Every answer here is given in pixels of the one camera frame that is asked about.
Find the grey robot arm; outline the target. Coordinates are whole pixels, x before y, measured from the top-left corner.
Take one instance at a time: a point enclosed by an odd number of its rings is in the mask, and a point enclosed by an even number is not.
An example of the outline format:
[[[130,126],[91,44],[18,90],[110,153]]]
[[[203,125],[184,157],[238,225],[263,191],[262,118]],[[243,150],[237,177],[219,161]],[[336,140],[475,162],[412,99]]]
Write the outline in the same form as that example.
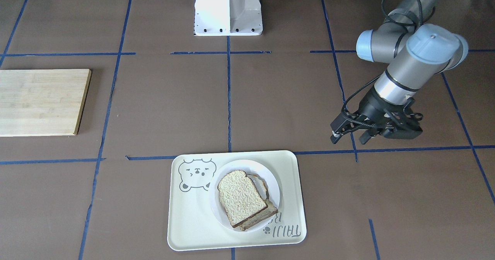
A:
[[[421,113],[414,112],[414,95],[437,73],[458,66],[468,55],[467,41],[447,29],[428,24],[438,0],[403,0],[375,30],[357,39],[360,59],[387,63],[384,72],[369,82],[371,89],[351,113],[344,102],[331,123],[331,142],[363,130],[361,144],[375,136],[414,139],[423,130]]]

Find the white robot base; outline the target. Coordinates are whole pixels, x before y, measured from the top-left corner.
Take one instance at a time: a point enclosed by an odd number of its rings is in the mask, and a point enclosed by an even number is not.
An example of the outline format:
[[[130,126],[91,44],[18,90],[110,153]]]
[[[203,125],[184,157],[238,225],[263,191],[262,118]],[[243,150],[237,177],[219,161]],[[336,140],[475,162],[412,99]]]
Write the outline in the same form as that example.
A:
[[[263,33],[260,0],[195,0],[196,36],[258,36]]]

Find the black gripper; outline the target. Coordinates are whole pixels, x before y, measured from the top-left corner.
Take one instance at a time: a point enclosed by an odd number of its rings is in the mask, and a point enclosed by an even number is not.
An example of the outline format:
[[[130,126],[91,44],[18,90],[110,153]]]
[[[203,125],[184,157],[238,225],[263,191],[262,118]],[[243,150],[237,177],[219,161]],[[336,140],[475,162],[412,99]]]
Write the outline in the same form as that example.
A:
[[[348,111],[346,104],[342,106],[341,112],[330,125],[332,129],[331,142],[337,144],[343,135],[356,130],[364,130],[359,141],[361,144],[366,144],[372,138],[380,135],[392,117],[411,115],[416,117],[416,113],[411,108],[414,103],[414,98],[410,97],[406,99],[405,104],[391,104],[380,97],[375,88],[371,88],[360,101],[359,107],[354,113]]]

